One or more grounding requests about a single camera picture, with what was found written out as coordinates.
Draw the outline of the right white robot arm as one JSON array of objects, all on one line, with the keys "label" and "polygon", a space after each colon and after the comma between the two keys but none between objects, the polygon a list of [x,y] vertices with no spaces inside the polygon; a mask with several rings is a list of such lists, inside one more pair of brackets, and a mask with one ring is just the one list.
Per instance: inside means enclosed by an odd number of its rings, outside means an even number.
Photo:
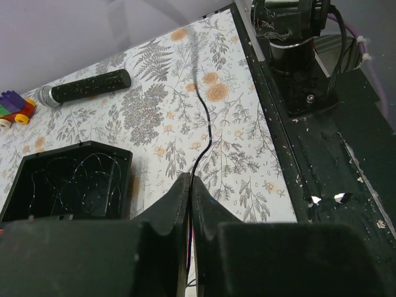
[{"label": "right white robot arm", "polygon": [[324,111],[338,103],[316,60],[314,39],[325,28],[330,1],[253,1],[251,23],[268,45],[269,67],[289,116]]}]

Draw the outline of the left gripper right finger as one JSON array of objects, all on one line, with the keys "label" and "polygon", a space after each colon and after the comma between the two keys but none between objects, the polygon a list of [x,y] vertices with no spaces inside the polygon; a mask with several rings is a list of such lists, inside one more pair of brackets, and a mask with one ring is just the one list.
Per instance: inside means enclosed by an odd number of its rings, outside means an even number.
[{"label": "left gripper right finger", "polygon": [[198,296],[387,296],[364,241],[348,226],[245,223],[200,178],[190,213]]}]

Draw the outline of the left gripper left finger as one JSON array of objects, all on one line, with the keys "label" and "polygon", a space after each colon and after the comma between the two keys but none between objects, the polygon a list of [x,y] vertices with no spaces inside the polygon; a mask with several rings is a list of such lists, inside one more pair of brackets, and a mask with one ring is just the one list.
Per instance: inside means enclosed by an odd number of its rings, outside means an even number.
[{"label": "left gripper left finger", "polygon": [[183,173],[131,220],[8,223],[1,234],[1,295],[184,296],[188,187]]}]

